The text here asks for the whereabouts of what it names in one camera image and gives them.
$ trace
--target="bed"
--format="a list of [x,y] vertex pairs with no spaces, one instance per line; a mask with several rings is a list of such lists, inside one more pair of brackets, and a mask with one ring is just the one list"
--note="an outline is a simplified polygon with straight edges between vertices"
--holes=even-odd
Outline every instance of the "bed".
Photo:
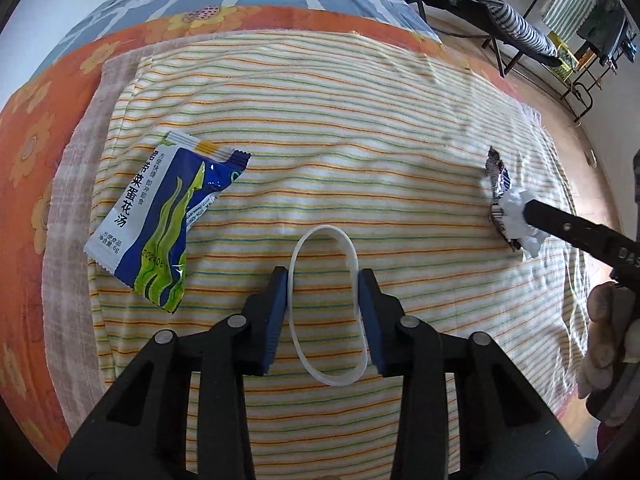
[[[176,88],[181,101],[158,108]],[[489,144],[514,182],[574,211],[553,142],[517,97],[401,0],[105,2],[0,114],[0,393],[23,432],[55,465],[153,333],[200,332],[236,312],[319,223],[343,228],[407,311],[444,332],[491,333],[559,413],[586,344],[588,280],[579,251],[548,240],[523,259],[488,220]],[[188,119],[194,107],[201,118]],[[82,254],[166,127],[253,153],[190,234],[188,293],[173,316]],[[296,273],[296,322],[324,370],[352,364],[341,258],[311,244]],[[247,383],[259,477],[388,476],[399,384],[371,365],[346,389],[303,372],[284,331],[272,375]],[[194,378],[192,469],[196,401]]]

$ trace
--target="yellow and orange striped fabric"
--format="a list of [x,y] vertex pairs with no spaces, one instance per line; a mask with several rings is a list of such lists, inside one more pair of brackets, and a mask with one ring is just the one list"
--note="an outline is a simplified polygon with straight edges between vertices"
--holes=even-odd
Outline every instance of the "yellow and orange striped fabric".
[[[360,266],[372,267],[405,311],[441,332],[485,330],[552,409],[562,405],[586,343],[583,256],[552,238],[525,260],[488,219],[490,145],[514,186],[574,209],[550,136],[516,100],[471,70],[356,34],[242,32],[148,57],[113,112],[91,231],[172,128],[252,158],[188,234],[187,291],[176,314],[89,263],[105,381],[156,331],[200,332],[237,312],[274,266],[289,263],[310,227],[328,223],[351,237]],[[296,327],[322,371],[356,362],[349,273],[327,238],[310,240],[298,259]],[[194,376],[192,469],[197,386]],[[369,365],[351,386],[319,384],[284,327],[270,374],[245,387],[258,478],[388,478],[399,380]]]

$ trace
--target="white radiator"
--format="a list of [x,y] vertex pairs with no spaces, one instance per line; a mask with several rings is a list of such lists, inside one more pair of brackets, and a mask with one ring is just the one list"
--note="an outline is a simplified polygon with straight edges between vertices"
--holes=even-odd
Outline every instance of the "white radiator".
[[595,5],[596,0],[553,0],[542,21],[568,43]]

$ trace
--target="white ring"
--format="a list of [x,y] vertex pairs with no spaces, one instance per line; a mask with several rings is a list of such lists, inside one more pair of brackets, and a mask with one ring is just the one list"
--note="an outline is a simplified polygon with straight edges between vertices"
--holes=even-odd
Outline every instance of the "white ring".
[[[298,335],[296,334],[296,327],[293,323],[293,275],[296,266],[296,258],[302,248],[302,245],[306,242],[312,234],[321,233],[326,234],[336,240],[340,249],[345,253],[347,257],[347,265],[349,267],[349,274],[351,277],[351,294],[353,295],[353,317],[356,320],[358,327],[358,336],[360,337],[360,344],[362,345],[362,354],[360,355],[360,362],[353,369],[343,375],[327,375],[323,374],[320,370],[317,370],[306,358],[302,348],[300,348],[300,342],[298,341]],[[367,369],[367,340],[364,335],[364,327],[362,325],[362,317],[360,315],[360,304],[358,303],[358,255],[356,249],[353,246],[350,238],[337,227],[332,225],[319,225],[313,229],[309,229],[306,234],[300,238],[293,254],[291,255],[291,262],[289,263],[289,277],[287,278],[287,298],[289,305],[289,331],[291,332],[291,338],[293,339],[293,345],[296,347],[296,352],[302,365],[306,371],[309,372],[316,380],[320,381],[327,386],[347,386],[353,384],[359,378],[362,377]]]

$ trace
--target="metal screw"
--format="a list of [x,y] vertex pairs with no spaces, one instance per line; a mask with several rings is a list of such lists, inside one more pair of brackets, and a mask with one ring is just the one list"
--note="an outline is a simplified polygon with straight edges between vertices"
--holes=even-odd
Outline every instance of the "metal screw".
[[226,323],[231,328],[240,328],[246,323],[246,318],[242,314],[236,314],[235,316],[231,316],[229,319],[227,319]]
[[174,338],[174,333],[171,332],[171,330],[161,330],[154,336],[156,343],[161,345],[168,343],[173,338]]
[[405,328],[415,328],[420,325],[420,320],[415,316],[402,316],[400,324]]
[[476,332],[473,339],[474,343],[479,344],[480,346],[487,346],[491,343],[491,336],[486,332]]

